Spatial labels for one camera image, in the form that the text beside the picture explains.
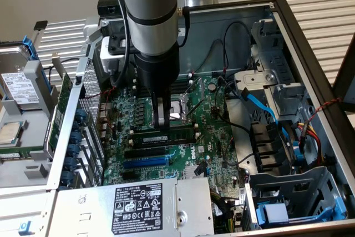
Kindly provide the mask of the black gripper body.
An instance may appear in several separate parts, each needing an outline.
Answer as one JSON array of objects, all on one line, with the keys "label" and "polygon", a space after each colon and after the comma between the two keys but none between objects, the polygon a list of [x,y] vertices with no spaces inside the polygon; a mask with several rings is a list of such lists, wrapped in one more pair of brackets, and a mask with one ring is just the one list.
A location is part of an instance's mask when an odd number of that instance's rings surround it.
[{"label": "black gripper body", "polygon": [[179,49],[175,42],[166,53],[158,56],[135,55],[139,80],[157,98],[170,95],[170,87],[180,73]]}]

